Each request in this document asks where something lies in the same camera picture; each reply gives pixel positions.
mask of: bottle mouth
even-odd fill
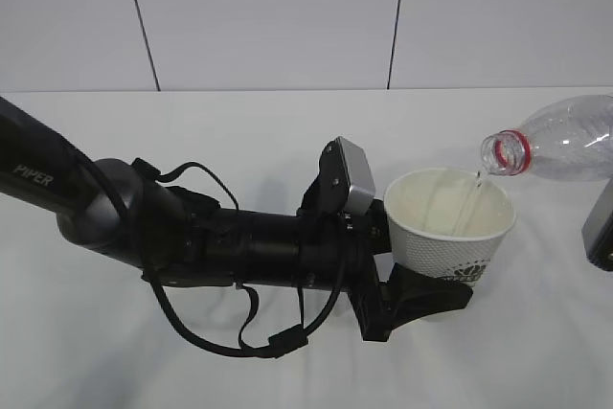
[[[515,176],[530,167],[530,144],[519,131],[501,131],[488,136],[482,143],[481,159],[487,173]]]

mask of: plastic bottle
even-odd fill
[[[529,172],[558,181],[613,176],[613,98],[579,96],[551,104],[517,129],[486,138],[483,168],[512,176]]]

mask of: white table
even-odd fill
[[[293,213],[336,135],[362,146],[379,195],[431,166],[478,167],[482,138],[537,108],[613,88],[251,93],[37,93],[7,99],[93,158],[197,160],[245,209]],[[310,345],[280,360],[201,352],[167,324],[140,273],[64,242],[53,216],[0,197],[0,407],[610,408],[613,275],[587,262],[580,227],[603,183],[498,180],[518,210],[466,310],[362,342],[343,295]],[[189,172],[182,185],[222,198]],[[246,333],[296,323],[293,290],[260,288]],[[233,289],[171,290],[187,324],[236,345]],[[307,294],[312,317],[327,293]]]

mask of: cup rim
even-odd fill
[[[450,242],[474,242],[474,241],[488,241],[491,239],[497,239],[499,237],[503,237],[505,234],[507,234],[515,225],[515,222],[517,220],[517,212],[515,211],[515,206],[513,205],[513,202],[511,201],[511,199],[509,198],[509,195],[507,194],[507,191],[505,191],[502,187],[498,186],[497,184],[492,183],[492,185],[498,189],[500,192],[502,192],[503,196],[509,201],[509,203],[511,204],[511,209],[513,211],[513,216],[511,219],[511,223],[503,230],[496,232],[495,234],[489,234],[489,235],[484,235],[482,237],[455,237],[455,236],[451,236],[451,235],[440,235],[440,234],[431,234],[430,232],[425,232],[423,230],[420,229],[416,229],[414,227],[410,227],[408,225],[404,225],[399,223],[396,219],[394,219],[394,217],[392,216],[392,214],[390,213],[390,211],[388,210],[387,207],[387,200],[386,197],[388,196],[389,191],[392,189],[392,187],[395,186],[395,184],[397,182],[400,182],[401,180],[412,176],[414,174],[417,173],[421,173],[421,172],[427,172],[427,171],[457,171],[457,172],[464,172],[466,174],[469,174],[471,176],[476,175],[476,173],[469,171],[469,170],[463,170],[460,168],[422,168],[420,170],[415,170],[415,171],[411,171],[411,172],[407,172],[406,174],[403,174],[400,177],[397,177],[396,179],[394,179],[389,186],[387,186],[387,188],[385,189],[385,194],[383,195],[383,209],[385,210],[385,215],[391,219],[395,225],[397,225],[398,227],[400,227],[401,229],[406,230],[407,232],[411,232],[412,234],[415,235],[419,235],[420,237],[424,237],[426,239],[436,239],[439,241],[450,241]]]

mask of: white paper cup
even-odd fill
[[[505,191],[488,180],[474,189],[475,179],[474,172],[433,169],[390,184],[383,205],[395,262],[429,277],[479,280],[516,215]]]

